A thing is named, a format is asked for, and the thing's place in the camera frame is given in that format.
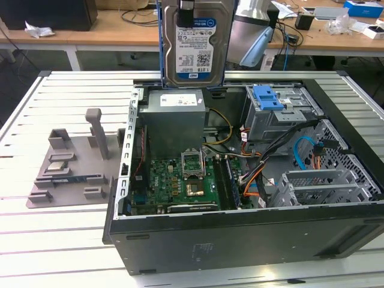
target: plastic bag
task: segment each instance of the plastic bag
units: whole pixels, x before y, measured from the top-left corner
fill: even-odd
[[[35,38],[40,38],[40,37],[46,37],[46,36],[52,36],[55,33],[50,29],[49,27],[35,27],[27,23],[25,21],[25,26],[26,28],[24,29],[25,32],[27,32],[30,36],[35,37]]]
[[[348,33],[352,34],[350,27],[352,27],[357,22],[356,19],[352,19],[348,14],[340,15],[336,17],[336,20],[328,21],[324,29],[331,35]]]

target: white desk leg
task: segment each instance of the white desk leg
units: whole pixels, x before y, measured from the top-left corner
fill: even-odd
[[[4,57],[8,60],[9,63],[15,63],[16,59],[12,54],[12,50],[6,50],[4,53]]]
[[[274,52],[269,52],[266,50],[264,53],[263,62],[262,62],[260,71],[270,71],[272,68],[272,64],[274,62],[275,56],[276,55]]]
[[[124,62],[122,61],[122,55],[121,55],[121,52],[120,52],[120,51],[116,51],[116,52],[115,52],[115,56],[116,56],[116,61],[117,61],[118,65],[119,65],[119,66],[124,65]]]
[[[76,48],[74,46],[70,46],[65,51],[70,61],[72,71],[81,71],[82,67],[76,55]]]

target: label sticker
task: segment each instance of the label sticker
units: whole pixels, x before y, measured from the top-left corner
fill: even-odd
[[[274,178],[269,178],[267,183],[264,184],[264,186],[274,186],[275,185],[275,179]]]
[[[285,98],[285,99],[279,99],[279,101],[280,101],[281,104],[292,103],[288,98]]]
[[[209,259],[209,255],[214,249],[213,243],[194,244],[192,247],[192,261],[202,262]]]
[[[176,26],[176,72],[186,79],[203,79],[212,70],[214,47],[209,39],[216,32],[213,18],[195,18],[193,28]]]
[[[261,208],[265,208],[266,207],[266,203],[265,203],[265,201],[261,197],[259,197],[259,205],[260,205]]]
[[[247,132],[242,132],[242,133],[241,133],[241,140],[242,140],[243,142],[246,142],[246,141],[247,141]]]
[[[52,183],[66,183],[69,182],[67,179],[56,179],[52,180]]]
[[[196,94],[163,94],[160,106],[197,106]]]

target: blue plastic latch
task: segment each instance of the blue plastic latch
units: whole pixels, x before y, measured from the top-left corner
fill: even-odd
[[[269,86],[253,86],[253,97],[259,101],[262,110],[284,109],[284,106],[277,100],[276,93]]]

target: blue box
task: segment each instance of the blue box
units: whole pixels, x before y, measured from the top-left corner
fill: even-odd
[[[383,7],[376,2],[357,4],[353,1],[346,1],[344,8],[349,8],[348,15],[352,17],[379,18],[383,11]]]

